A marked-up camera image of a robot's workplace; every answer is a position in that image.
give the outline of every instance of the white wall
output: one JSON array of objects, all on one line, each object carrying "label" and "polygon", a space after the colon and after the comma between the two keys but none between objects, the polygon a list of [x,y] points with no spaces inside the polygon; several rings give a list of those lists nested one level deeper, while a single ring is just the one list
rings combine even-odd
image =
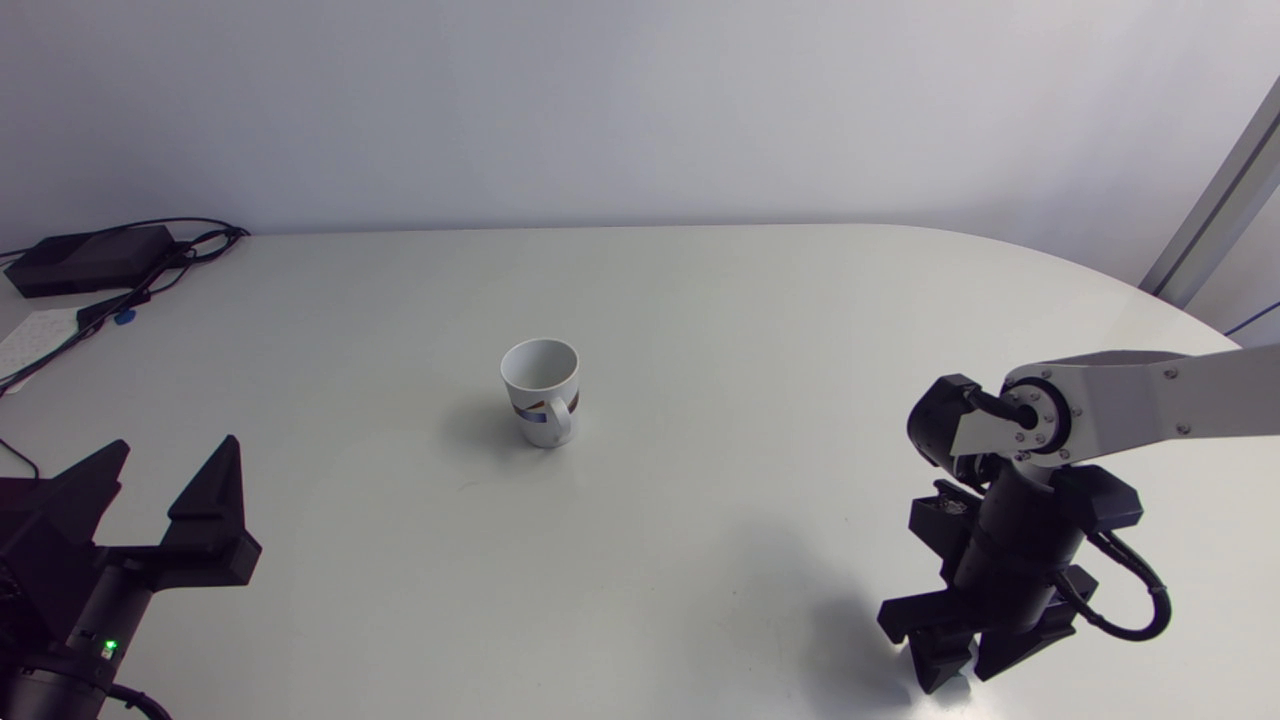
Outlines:
[{"label": "white wall", "polygon": [[1140,279],[1275,0],[6,0],[0,242],[878,220]]}]

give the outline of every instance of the white mug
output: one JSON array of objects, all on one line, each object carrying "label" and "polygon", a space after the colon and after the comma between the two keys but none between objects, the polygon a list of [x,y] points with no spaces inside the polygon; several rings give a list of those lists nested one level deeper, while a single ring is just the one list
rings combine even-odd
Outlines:
[{"label": "white mug", "polygon": [[525,439],[559,447],[577,430],[577,351],[550,338],[526,340],[502,356],[502,380]]}]

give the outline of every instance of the mug rim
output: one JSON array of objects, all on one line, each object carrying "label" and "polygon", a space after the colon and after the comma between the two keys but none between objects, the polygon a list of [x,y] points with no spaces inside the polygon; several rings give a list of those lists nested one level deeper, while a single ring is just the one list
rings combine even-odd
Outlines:
[{"label": "mug rim", "polygon": [[[521,384],[511,382],[511,379],[507,377],[507,369],[506,369],[507,368],[507,357],[509,357],[512,352],[520,350],[521,347],[524,347],[526,345],[534,343],[534,342],[554,342],[554,343],[559,343],[559,345],[567,347],[568,351],[573,354],[573,370],[571,370],[570,374],[566,375],[563,380],[561,380],[561,382],[558,382],[558,383],[556,383],[553,386],[547,386],[547,387],[525,387],[525,386],[521,386]],[[577,366],[579,366],[579,364],[580,364],[580,359],[577,356],[577,348],[573,347],[572,345],[564,342],[563,340],[559,340],[559,338],[556,338],[556,337],[531,337],[529,340],[517,342],[516,345],[511,346],[511,350],[507,350],[507,352],[503,354],[502,363],[498,364],[498,374],[502,375],[502,382],[507,383],[508,386],[511,386],[511,387],[513,387],[516,389],[520,389],[520,391],[524,391],[524,392],[549,392],[549,391],[553,391],[553,389],[559,389],[561,387],[563,387],[564,384],[567,384],[570,380],[572,380],[573,378],[576,378],[577,377]]]}]

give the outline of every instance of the paper note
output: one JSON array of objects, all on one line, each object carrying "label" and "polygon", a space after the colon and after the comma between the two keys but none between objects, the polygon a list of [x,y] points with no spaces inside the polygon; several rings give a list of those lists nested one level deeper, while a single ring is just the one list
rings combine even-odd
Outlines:
[{"label": "paper note", "polygon": [[[76,324],[77,310],[79,307],[36,310],[27,315],[9,337],[0,341],[0,382],[49,355],[76,334],[79,329]],[[24,384],[26,379],[10,387],[8,392],[18,392]]]}]

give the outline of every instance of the mug handle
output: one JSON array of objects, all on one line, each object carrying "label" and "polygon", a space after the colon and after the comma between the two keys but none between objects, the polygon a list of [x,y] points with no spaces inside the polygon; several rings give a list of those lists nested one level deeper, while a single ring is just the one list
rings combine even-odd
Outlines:
[{"label": "mug handle", "polygon": [[568,436],[570,423],[572,418],[568,414],[568,405],[564,405],[563,397],[553,397],[547,401],[547,420],[556,425],[556,442],[561,442]]}]

